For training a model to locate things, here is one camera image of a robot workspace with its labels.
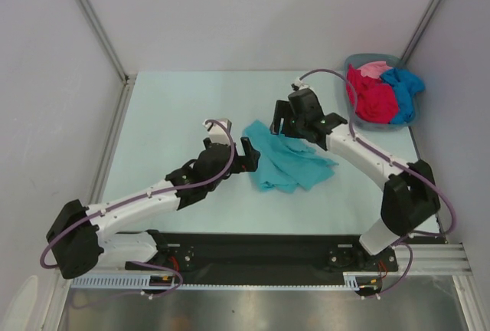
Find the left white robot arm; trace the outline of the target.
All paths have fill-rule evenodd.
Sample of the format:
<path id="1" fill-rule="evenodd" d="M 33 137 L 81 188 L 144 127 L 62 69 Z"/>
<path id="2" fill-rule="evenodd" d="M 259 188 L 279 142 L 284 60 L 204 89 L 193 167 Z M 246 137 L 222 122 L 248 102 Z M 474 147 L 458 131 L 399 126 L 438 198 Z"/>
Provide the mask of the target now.
<path id="1" fill-rule="evenodd" d="M 260 152 L 249 138 L 240 141 L 243 155 L 229 143 L 205 139 L 204 151 L 196 159 L 134 196 L 89 206 L 80 200 L 68 202 L 47 233 L 49 250 L 62 277 L 74 279 L 97 266 L 178 269 L 176 256 L 163 233 L 151 228 L 126 233 L 124 228 L 196 204 L 233 174 L 255 172 Z"/>

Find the right aluminium corner post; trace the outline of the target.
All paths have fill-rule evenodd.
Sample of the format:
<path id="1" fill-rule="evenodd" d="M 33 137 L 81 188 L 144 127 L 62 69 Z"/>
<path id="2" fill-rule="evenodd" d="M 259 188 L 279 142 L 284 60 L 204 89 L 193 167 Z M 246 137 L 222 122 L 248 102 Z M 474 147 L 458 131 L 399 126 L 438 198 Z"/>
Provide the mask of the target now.
<path id="1" fill-rule="evenodd" d="M 404 48 L 401 54 L 400 60 L 403 64 L 407 64 L 411 57 L 413 56 L 417 46 L 420 44 L 426 30 L 430 26 L 432 20 L 434 19 L 439 7 L 442 5 L 444 0 L 429 0 L 426 9 L 424 10 L 422 17 L 418 21 L 415 27 L 415 31 L 412 34 L 407 46 Z"/>

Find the left aluminium corner post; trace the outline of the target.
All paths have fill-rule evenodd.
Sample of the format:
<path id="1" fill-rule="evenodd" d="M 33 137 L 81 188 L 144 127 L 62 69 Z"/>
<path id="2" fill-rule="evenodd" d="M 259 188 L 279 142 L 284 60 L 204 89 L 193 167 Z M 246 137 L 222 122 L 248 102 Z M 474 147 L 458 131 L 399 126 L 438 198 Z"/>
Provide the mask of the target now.
<path id="1" fill-rule="evenodd" d="M 89 25 L 91 31 L 93 32 L 95 39 L 100 44 L 103 53 L 106 55 L 112 69 L 116 73 L 119 80 L 126 84 L 129 76 L 124 71 L 121 60 L 119 59 L 113 44 L 111 43 L 109 36 L 107 35 L 102 22 L 99 19 L 92 3 L 90 0 L 75 0 L 82 15 L 85 17 L 87 24 Z"/>

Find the red t-shirt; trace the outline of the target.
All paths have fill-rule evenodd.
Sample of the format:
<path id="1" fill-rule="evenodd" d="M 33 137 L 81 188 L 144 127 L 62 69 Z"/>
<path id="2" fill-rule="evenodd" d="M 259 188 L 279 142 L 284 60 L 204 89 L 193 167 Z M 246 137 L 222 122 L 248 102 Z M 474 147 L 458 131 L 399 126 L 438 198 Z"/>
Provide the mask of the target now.
<path id="1" fill-rule="evenodd" d="M 364 121 L 369 123 L 388 124 L 399 111 L 394 92 L 389 84 L 381 78 L 373 79 L 361 76 L 361 72 L 348 65 L 346 85 L 348 98 L 355 112 Z"/>

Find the blue t-shirt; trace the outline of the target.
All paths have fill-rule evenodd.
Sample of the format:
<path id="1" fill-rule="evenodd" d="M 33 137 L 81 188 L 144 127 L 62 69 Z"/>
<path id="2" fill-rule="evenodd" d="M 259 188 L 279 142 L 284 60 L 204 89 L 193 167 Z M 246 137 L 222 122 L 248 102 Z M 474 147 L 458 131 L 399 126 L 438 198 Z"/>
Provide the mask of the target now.
<path id="1" fill-rule="evenodd" d="M 415 74 L 403 68 L 391 68 L 382 73 L 381 79 L 394 92 L 399 111 L 390 121 L 393 125 L 413 122 L 416 116 L 414 99 L 425 90 L 424 82 Z"/>

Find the pink t-shirt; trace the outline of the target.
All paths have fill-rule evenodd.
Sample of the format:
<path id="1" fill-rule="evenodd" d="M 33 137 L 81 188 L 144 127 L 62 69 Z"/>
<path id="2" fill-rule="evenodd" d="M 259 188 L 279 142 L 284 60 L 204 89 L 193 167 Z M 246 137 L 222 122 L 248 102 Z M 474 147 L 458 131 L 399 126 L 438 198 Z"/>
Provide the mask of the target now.
<path id="1" fill-rule="evenodd" d="M 391 66 L 386 61 L 372 61 L 363 64 L 358 68 L 361 72 L 361 76 L 370 77 L 373 79 L 379 79 L 383 73 L 390 70 Z"/>

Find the aluminium corner post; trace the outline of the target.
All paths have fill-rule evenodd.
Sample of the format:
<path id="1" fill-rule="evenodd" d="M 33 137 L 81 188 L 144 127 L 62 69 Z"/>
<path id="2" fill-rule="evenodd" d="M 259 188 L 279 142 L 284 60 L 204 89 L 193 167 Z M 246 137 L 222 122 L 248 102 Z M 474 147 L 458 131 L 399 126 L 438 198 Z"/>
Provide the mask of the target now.
<path id="1" fill-rule="evenodd" d="M 95 39 L 100 44 L 103 53 L 106 55 L 112 69 L 116 73 L 119 80 L 126 84 L 129 76 L 124 71 L 121 60 L 119 59 L 113 44 L 111 43 L 109 36 L 107 35 L 102 22 L 99 19 L 92 3 L 90 0 L 75 0 L 82 15 L 85 17 L 87 24 L 89 25 L 91 31 L 93 32 Z"/>
<path id="2" fill-rule="evenodd" d="M 400 60 L 403 64 L 407 64 L 411 57 L 413 56 L 417 46 L 420 44 L 426 30 L 430 26 L 432 20 L 434 19 L 439 7 L 442 5 L 444 0 L 429 0 L 426 9 L 424 10 L 422 17 L 418 21 L 415 27 L 415 31 L 412 34 L 407 46 L 404 48 L 401 54 Z"/>

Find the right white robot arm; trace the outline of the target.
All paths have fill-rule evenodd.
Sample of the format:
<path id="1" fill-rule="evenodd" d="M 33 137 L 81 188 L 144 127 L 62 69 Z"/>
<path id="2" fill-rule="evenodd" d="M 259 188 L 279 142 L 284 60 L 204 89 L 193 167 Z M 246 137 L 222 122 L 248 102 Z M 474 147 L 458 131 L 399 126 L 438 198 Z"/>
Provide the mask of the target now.
<path id="1" fill-rule="evenodd" d="M 353 251 L 354 264 L 361 270 L 372 270 L 380 263 L 383 250 L 440 210 L 433 171 L 427 162 L 399 162 L 369 144 L 345 118 L 323 113 L 310 89 L 296 90 L 287 100 L 276 101 L 270 132 L 304 139 L 342 157 L 382 191 L 380 217 L 359 237 L 360 247 Z"/>

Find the teal t-shirt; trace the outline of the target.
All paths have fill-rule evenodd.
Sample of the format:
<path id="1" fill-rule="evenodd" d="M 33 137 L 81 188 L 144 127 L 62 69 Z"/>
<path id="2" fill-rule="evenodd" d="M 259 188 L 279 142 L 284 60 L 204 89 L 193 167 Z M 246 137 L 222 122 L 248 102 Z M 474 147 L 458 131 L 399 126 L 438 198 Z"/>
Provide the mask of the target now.
<path id="1" fill-rule="evenodd" d="M 243 136 L 260 152 L 258 167 L 251 178 L 261 192 L 278 190 L 292 194 L 298 188 L 309 191 L 335 174 L 338 163 L 320 156 L 300 139 L 273 135 L 259 120 L 247 126 Z"/>

